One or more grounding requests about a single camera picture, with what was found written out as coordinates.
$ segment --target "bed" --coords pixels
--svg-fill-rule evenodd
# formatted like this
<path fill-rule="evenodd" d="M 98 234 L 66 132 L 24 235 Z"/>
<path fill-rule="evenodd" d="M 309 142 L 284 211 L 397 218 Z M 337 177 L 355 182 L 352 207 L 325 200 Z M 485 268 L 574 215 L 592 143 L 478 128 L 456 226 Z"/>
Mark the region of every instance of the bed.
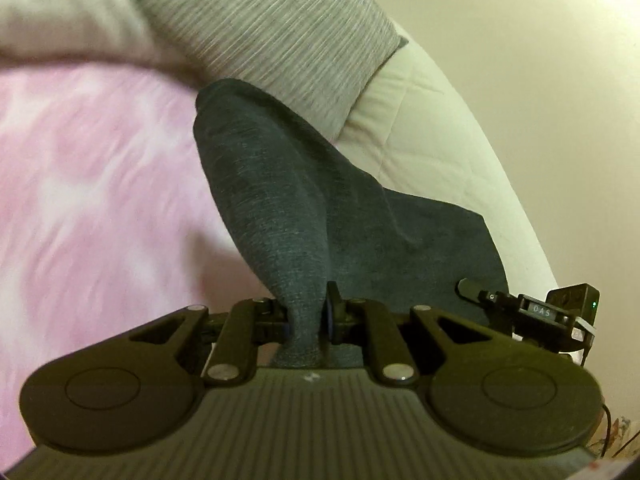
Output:
<path fill-rule="evenodd" d="M 12 12 L 0 1 L 0 42 Z M 500 161 L 394 27 L 408 43 L 368 81 L 336 148 L 385 187 L 480 213 L 511 292 L 543 298 L 557 283 Z M 45 362 L 188 304 L 222 312 L 268 294 L 210 198 L 179 55 L 81 44 L 61 60 L 29 39 L 22 55 L 5 42 L 0 68 L 0 470 L 33 446 L 17 401 Z"/>

